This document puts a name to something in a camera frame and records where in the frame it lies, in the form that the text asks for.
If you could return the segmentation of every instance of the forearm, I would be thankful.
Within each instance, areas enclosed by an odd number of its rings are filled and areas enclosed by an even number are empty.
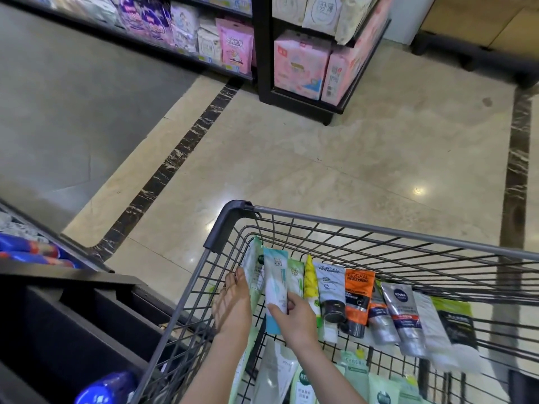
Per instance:
[[[246,347],[247,339],[244,337],[216,335],[181,404],[228,402],[236,367]]]
[[[296,353],[320,404],[367,404],[319,346]]]

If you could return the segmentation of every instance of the shopping cart basket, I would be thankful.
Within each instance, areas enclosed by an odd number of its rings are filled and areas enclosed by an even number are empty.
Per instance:
[[[380,279],[410,284],[427,295],[471,302],[485,359],[483,374],[443,374],[427,360],[401,356],[395,346],[383,350],[366,346],[371,372],[386,377],[414,374],[422,396],[434,403],[509,402],[512,372],[539,374],[539,254],[235,200],[225,205],[215,221],[133,403],[181,400],[214,336],[211,299],[226,272],[241,264],[255,236],[265,247],[285,249],[294,259],[304,261],[311,254],[317,261],[374,270]],[[275,338],[265,333],[265,312],[261,298],[253,312],[253,325],[260,331],[239,387],[238,403],[250,401],[266,339]],[[362,340],[340,333],[336,345],[321,344],[336,362],[339,350],[355,350]]]

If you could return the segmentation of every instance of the person's right hand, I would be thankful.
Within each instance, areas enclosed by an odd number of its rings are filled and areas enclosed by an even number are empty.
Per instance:
[[[306,300],[301,296],[288,292],[288,314],[272,303],[268,304],[271,315],[277,321],[281,333],[290,348],[296,349],[302,347],[320,348],[318,343],[318,332],[316,330],[316,315]]]

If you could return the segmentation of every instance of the hand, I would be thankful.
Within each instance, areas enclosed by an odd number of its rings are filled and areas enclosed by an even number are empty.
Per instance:
[[[316,315],[306,300],[288,292],[288,314],[273,303],[268,305],[271,315],[277,321],[286,344],[296,353],[300,348],[320,348],[316,330]]]
[[[242,342],[245,339],[247,343],[252,313],[249,286],[242,267],[236,270],[236,275],[233,272],[226,275],[225,285],[213,302],[211,311],[217,333]]]

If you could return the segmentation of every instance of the green circular logo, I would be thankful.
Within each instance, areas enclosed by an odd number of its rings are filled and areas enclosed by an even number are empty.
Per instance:
[[[391,404],[391,397],[385,391],[379,391],[376,395],[376,400],[380,404]]]
[[[300,373],[300,383],[303,384],[304,386],[310,386],[310,381],[303,370]]]

